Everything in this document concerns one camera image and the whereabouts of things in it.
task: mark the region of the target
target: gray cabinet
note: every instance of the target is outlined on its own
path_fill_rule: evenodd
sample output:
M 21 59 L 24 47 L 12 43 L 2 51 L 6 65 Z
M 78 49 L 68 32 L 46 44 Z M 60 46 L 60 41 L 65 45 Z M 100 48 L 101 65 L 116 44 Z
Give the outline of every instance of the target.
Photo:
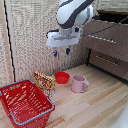
M 83 32 L 102 30 L 114 22 L 92 20 Z M 118 24 L 111 29 L 82 38 L 85 47 L 92 49 L 89 63 L 128 80 L 128 25 Z

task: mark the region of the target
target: pink mug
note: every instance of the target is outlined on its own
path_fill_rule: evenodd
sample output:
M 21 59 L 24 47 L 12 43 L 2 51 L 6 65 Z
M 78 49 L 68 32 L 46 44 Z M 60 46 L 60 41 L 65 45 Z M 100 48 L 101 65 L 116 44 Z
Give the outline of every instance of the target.
M 75 75 L 73 76 L 72 80 L 72 90 L 74 92 L 80 93 L 80 92 L 85 92 L 87 87 L 84 89 L 84 84 L 89 86 L 89 82 L 86 80 L 84 76 L 81 75 Z

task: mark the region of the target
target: light wood floor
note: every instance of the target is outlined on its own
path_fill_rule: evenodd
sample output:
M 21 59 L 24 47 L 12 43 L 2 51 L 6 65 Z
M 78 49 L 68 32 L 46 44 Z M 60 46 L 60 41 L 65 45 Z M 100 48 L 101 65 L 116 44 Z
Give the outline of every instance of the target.
M 128 101 L 128 84 L 102 71 L 82 65 L 66 71 L 66 85 L 56 84 L 55 104 L 45 128 L 110 128 Z M 81 74 L 90 83 L 84 93 L 71 90 L 73 75 Z M 14 128 L 0 103 L 0 128 Z

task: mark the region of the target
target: bowl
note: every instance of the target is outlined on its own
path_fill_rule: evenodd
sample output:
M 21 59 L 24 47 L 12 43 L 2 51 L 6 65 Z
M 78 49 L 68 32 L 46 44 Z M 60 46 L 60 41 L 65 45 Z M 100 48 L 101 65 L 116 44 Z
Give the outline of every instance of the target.
M 70 75 L 66 72 L 57 72 L 55 79 L 58 84 L 66 84 L 70 78 Z

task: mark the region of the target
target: red basket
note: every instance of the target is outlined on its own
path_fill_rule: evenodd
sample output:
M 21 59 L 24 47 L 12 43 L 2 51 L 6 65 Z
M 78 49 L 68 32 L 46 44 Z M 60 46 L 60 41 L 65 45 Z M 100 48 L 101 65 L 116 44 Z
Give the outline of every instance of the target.
M 55 79 L 58 84 L 66 84 L 70 78 L 70 75 L 66 72 L 57 72 Z
M 15 128 L 43 128 L 55 110 L 54 104 L 30 80 L 1 87 L 0 100 Z

